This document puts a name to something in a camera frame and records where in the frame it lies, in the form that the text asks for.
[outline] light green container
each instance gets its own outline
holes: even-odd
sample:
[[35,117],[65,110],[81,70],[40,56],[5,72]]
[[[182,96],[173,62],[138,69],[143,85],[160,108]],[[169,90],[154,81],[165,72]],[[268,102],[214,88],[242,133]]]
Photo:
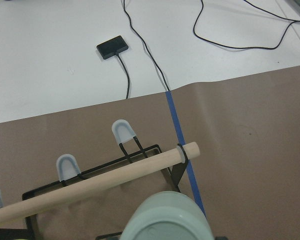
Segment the light green container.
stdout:
[[147,198],[120,240],[214,240],[201,209],[184,194],[163,191]]

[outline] white table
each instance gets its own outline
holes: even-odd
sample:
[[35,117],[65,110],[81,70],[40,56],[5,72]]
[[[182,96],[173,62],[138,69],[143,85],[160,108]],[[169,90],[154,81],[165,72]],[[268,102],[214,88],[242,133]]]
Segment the white table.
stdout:
[[[242,0],[204,0],[197,33],[233,46],[275,46],[288,23]],[[251,0],[300,19],[285,0]],[[171,89],[300,65],[300,24],[276,50],[225,50],[195,38],[199,0],[127,0]],[[122,35],[132,98],[163,92],[120,0],[0,0],[0,123],[124,99],[127,79],[96,45]]]

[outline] wooden dowel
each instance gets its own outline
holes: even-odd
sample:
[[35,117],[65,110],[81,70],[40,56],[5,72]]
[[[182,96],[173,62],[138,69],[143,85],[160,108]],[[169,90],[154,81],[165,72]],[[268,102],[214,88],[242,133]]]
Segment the wooden dowel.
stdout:
[[[183,148],[189,159],[200,155],[199,147],[195,142],[188,143]],[[97,192],[179,164],[181,161],[182,157],[175,148],[87,180],[5,206],[0,208],[0,224],[35,215],[61,204],[88,198]]]

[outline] blue tape strip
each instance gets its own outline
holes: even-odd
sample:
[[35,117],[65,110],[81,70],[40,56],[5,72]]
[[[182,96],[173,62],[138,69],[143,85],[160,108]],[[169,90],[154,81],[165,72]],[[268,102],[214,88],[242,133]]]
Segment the blue tape strip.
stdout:
[[[172,121],[173,121],[173,125],[174,125],[174,128],[175,128],[175,132],[176,132],[176,136],[178,138],[178,141],[181,145],[185,145],[186,144],[185,138],[184,138],[184,135],[183,135],[182,130],[181,130],[180,122],[179,122],[179,119],[178,119],[176,107],[175,107],[174,100],[172,98],[171,92],[166,91],[165,96],[166,96],[166,99],[168,101],[168,105],[169,105],[169,109],[170,109],[170,113],[171,113],[171,117],[172,117]],[[201,196],[200,196],[196,176],[195,176],[194,169],[192,168],[192,164],[191,164],[190,160],[189,160],[189,163],[186,167],[186,172],[188,173],[192,193],[193,193],[193,196],[194,196],[194,201],[199,206],[199,208],[201,209],[203,214],[206,216],[206,211],[205,211],[204,204],[203,204]]]

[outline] black electrical cord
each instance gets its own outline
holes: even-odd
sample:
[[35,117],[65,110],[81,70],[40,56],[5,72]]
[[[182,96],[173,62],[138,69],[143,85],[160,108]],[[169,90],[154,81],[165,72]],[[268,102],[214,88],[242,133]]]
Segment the black electrical cord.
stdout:
[[165,75],[164,75],[164,73],[162,72],[162,70],[161,70],[161,68],[159,67],[159,65],[157,64],[157,62],[156,62],[156,60],[154,59],[154,57],[152,56],[151,52],[149,51],[149,48],[148,48],[148,46],[147,46],[147,44],[146,44],[146,41],[140,36],[140,34],[139,34],[139,33],[134,29],[134,27],[132,26],[131,17],[130,17],[129,13],[128,13],[127,10],[126,10],[126,0],[123,0],[123,11],[124,11],[124,13],[126,14],[126,16],[127,16],[128,19],[129,19],[129,24],[130,24],[131,30],[132,30],[132,31],[140,38],[140,40],[143,42],[144,47],[145,47],[146,51],[148,52],[148,54],[149,54],[151,60],[153,61],[153,63],[154,63],[154,65],[156,66],[156,68],[159,70],[159,72],[160,72],[160,74],[161,74],[161,76],[162,76],[163,82],[164,82],[164,87],[166,87],[166,89],[167,89],[168,91],[170,91],[169,86],[168,86],[167,81],[166,81],[166,78],[165,78]]
[[123,69],[125,71],[126,78],[128,80],[128,87],[127,87],[127,90],[126,90],[126,97],[125,97],[125,99],[128,99],[129,98],[129,90],[130,90],[130,77],[129,77],[129,73],[128,73],[127,69],[126,69],[126,66],[125,66],[124,62],[122,61],[121,57],[119,56],[119,54],[116,54],[116,56],[118,57],[121,65],[122,65],[122,67],[123,67]]
[[281,44],[281,42],[283,41],[283,39],[284,39],[284,37],[285,37],[285,35],[286,35],[286,33],[287,33],[289,27],[290,27],[292,24],[300,23],[300,20],[294,20],[294,19],[290,19],[290,18],[285,18],[285,17],[282,17],[282,16],[278,16],[278,15],[272,13],[272,12],[269,12],[269,11],[267,11],[267,10],[264,10],[264,9],[262,9],[262,8],[260,8],[260,7],[257,7],[257,6],[255,6],[255,5],[253,5],[252,3],[248,2],[247,0],[243,0],[244,2],[246,2],[247,4],[251,5],[252,7],[256,8],[256,9],[259,9],[259,10],[261,10],[261,11],[263,11],[263,12],[266,12],[266,13],[268,13],[268,14],[271,14],[271,15],[277,17],[277,18],[280,18],[280,19],[283,19],[283,20],[292,21],[292,22],[290,22],[289,25],[286,27],[286,29],[285,29],[285,31],[284,31],[284,33],[283,33],[283,35],[282,35],[282,37],[281,37],[279,43],[278,43],[276,46],[274,46],[274,47],[265,47],[265,46],[236,47],[236,46],[228,46],[228,45],[224,45],[224,44],[221,44],[221,43],[218,43],[218,42],[211,41],[211,40],[209,40],[209,39],[203,38],[203,37],[199,36],[199,35],[196,33],[196,25],[197,25],[198,19],[200,18],[201,13],[202,13],[203,10],[204,10],[204,1],[203,1],[203,0],[200,0],[200,1],[201,1],[201,10],[200,10],[200,12],[199,12],[198,17],[196,18],[196,20],[195,20],[195,22],[194,22],[193,29],[192,29],[193,34],[194,34],[197,38],[199,38],[199,39],[201,39],[201,40],[203,40],[203,41],[206,41],[206,42],[208,42],[208,43],[211,43],[211,44],[214,44],[214,45],[217,45],[217,46],[220,46],[220,47],[224,47],[224,48],[238,49],[238,50],[247,50],[247,49],[265,49],[265,50],[274,50],[274,49],[276,49],[276,48],[278,48],[278,47],[280,46],[280,44]]

